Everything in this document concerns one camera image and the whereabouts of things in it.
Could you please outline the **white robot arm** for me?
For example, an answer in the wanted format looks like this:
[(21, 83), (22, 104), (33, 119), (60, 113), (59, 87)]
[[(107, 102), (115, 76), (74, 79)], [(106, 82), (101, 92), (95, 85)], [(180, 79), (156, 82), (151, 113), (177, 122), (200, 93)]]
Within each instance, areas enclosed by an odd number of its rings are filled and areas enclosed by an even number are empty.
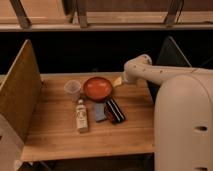
[(213, 171), (213, 69), (156, 66), (142, 54), (124, 64), (114, 84), (157, 84), (155, 171)]

